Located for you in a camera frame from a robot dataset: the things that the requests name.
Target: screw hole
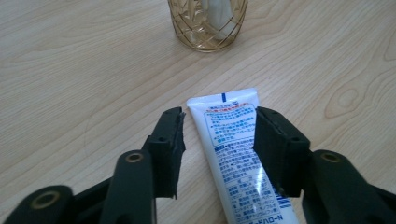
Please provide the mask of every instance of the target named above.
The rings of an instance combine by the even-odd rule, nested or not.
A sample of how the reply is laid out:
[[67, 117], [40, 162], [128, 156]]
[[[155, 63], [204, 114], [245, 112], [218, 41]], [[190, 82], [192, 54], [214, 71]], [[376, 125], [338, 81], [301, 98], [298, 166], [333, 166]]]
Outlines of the screw hole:
[[320, 155], [320, 157], [321, 157], [323, 160], [329, 161], [329, 162], [340, 162], [340, 161], [341, 161], [340, 158], [339, 158], [338, 156], [336, 156], [336, 155], [334, 155], [334, 154], [332, 154], [332, 153], [329, 153], [329, 152], [322, 153], [322, 154]]
[[40, 194], [30, 204], [33, 209], [43, 209], [49, 207], [59, 200], [61, 194], [58, 191], [50, 190]]
[[143, 155], [140, 153], [131, 153], [125, 158], [125, 160], [128, 162], [141, 161], [141, 160], [143, 160]]

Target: gold wire container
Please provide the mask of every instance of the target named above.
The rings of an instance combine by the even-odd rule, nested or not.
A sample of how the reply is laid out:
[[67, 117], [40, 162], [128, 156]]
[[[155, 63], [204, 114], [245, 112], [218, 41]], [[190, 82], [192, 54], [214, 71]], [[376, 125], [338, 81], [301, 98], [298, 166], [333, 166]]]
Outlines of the gold wire container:
[[210, 52], [224, 49], [236, 39], [245, 18], [248, 0], [226, 0], [227, 12], [217, 11], [213, 7], [215, 1], [224, 2], [168, 0], [176, 35], [183, 44]]

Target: white tube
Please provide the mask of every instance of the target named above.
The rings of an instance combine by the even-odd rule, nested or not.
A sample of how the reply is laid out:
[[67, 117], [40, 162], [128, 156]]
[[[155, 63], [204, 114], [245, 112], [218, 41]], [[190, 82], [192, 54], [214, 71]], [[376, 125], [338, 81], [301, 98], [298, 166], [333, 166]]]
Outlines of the white tube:
[[275, 194], [252, 148], [258, 105], [255, 89], [187, 101], [228, 223], [298, 223], [289, 199]]

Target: tube label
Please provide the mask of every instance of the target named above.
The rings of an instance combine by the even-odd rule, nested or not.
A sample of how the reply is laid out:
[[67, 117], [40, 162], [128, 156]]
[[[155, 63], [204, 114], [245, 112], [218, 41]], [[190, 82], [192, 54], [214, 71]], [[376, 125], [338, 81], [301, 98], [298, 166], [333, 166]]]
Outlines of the tube label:
[[256, 90], [192, 98], [188, 106], [228, 222], [298, 223], [289, 199], [275, 193], [252, 148], [258, 106]]

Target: table surface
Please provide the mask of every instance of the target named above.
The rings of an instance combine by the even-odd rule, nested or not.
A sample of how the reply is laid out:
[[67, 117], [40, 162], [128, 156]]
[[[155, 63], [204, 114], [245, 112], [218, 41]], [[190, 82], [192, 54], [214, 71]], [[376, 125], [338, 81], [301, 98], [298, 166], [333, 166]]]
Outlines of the table surface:
[[186, 101], [251, 87], [312, 149], [396, 193], [395, 12], [393, 0], [250, 0], [232, 46], [201, 53], [177, 40], [165, 0], [1, 1], [0, 222], [36, 189], [110, 177], [182, 106], [178, 200], [157, 200], [158, 221], [226, 223]]

